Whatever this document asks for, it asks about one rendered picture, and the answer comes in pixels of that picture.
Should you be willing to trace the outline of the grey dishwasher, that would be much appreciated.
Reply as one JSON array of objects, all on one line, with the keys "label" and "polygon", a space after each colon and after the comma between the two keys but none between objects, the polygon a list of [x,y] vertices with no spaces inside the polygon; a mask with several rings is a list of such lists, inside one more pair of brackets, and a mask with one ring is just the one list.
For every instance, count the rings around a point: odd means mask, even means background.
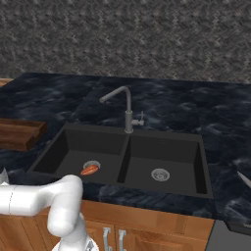
[{"label": "grey dishwasher", "polygon": [[230,231],[215,221],[205,251],[251,251],[251,236]]}]

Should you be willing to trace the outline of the wooden cupboard drawer front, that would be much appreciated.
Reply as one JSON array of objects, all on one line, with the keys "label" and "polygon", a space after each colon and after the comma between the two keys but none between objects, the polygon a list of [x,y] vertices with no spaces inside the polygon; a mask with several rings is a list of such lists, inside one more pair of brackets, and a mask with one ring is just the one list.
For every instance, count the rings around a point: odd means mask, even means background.
[{"label": "wooden cupboard drawer front", "polygon": [[205,218],[172,214],[154,210],[133,208],[108,203],[83,200],[81,212],[87,220],[96,220],[122,226],[145,226],[147,229],[157,228],[162,231],[194,234],[203,237],[209,232],[214,221]]}]

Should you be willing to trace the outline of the black double sink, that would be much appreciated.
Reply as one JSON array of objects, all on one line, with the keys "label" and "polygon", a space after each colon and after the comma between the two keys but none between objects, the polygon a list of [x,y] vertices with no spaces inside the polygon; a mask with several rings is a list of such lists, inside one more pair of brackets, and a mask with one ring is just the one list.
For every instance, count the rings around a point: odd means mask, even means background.
[{"label": "black double sink", "polygon": [[121,127],[64,125],[29,170],[40,176],[83,176],[95,182],[211,199],[212,186],[198,134]]}]

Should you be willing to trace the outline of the brown wooden tray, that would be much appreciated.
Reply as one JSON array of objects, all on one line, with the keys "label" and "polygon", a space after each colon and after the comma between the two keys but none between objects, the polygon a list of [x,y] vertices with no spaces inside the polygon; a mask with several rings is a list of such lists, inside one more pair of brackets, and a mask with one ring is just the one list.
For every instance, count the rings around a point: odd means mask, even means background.
[{"label": "brown wooden tray", "polygon": [[0,118],[0,149],[29,151],[47,132],[47,123]]}]

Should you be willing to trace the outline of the grey metal sink faucet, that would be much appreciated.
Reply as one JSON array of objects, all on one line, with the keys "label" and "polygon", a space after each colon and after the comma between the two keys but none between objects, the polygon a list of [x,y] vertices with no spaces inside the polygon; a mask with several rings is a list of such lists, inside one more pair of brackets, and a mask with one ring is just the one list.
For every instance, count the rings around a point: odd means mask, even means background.
[{"label": "grey metal sink faucet", "polygon": [[133,133],[134,126],[144,126],[144,113],[141,113],[140,119],[135,120],[133,118],[133,111],[131,110],[131,93],[130,90],[126,86],[121,86],[112,92],[102,96],[99,99],[100,103],[105,103],[112,97],[120,94],[121,92],[125,93],[126,96],[126,110],[125,110],[125,133],[131,134]]}]

